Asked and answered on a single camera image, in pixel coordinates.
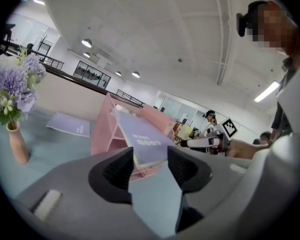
pink vase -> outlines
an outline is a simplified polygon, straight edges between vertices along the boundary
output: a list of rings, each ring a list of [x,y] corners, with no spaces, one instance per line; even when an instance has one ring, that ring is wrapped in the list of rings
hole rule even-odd
[[[13,155],[19,164],[26,164],[29,160],[29,154],[26,148],[24,138],[20,133],[20,123],[16,122],[16,129],[10,130],[8,125],[6,126],[7,131],[9,132],[10,146],[13,152]]]

purple notebook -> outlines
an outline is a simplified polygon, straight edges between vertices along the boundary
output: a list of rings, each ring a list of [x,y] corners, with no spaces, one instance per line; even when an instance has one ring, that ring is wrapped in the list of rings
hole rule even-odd
[[[146,119],[118,111],[118,124],[128,144],[133,147],[134,162],[139,168],[167,160],[168,146],[175,144]]]
[[[46,127],[68,134],[90,137],[89,121],[59,112],[49,120]]]

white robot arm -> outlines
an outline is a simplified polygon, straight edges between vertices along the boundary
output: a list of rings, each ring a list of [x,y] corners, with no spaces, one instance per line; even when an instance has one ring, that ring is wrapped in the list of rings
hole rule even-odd
[[[237,132],[235,124],[228,117],[215,127],[208,129],[204,138],[183,140],[180,145],[192,150],[217,155],[228,150],[230,140]]]

light blue tabletop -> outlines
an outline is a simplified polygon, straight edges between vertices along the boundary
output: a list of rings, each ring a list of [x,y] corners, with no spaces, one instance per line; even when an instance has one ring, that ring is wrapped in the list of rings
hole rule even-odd
[[[19,164],[11,151],[9,134],[0,125],[0,184],[15,198],[32,183],[63,163],[90,156],[90,138],[47,128],[53,114],[43,109],[20,122],[30,159]],[[181,190],[165,162],[156,175],[129,184],[134,211],[160,237],[175,234]]]

pink panel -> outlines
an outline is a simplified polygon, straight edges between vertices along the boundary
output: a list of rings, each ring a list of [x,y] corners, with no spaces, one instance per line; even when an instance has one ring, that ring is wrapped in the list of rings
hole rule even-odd
[[[115,104],[120,104],[127,109],[134,109],[140,117],[147,119],[151,124],[157,127],[161,132],[164,132],[169,122],[174,122],[170,117],[157,111],[151,106],[144,105],[143,109],[139,109],[133,105],[127,104],[115,96],[107,95],[104,98],[102,107],[94,124],[94,129],[91,134],[91,155],[97,155],[102,152],[121,149],[127,147],[125,138],[118,127],[116,115],[113,113]],[[130,182],[143,179],[154,175],[161,168],[161,164],[148,168],[134,168]]]
[[[170,122],[175,123],[174,119],[147,104],[143,105],[138,116],[147,119],[162,133],[165,132]]]

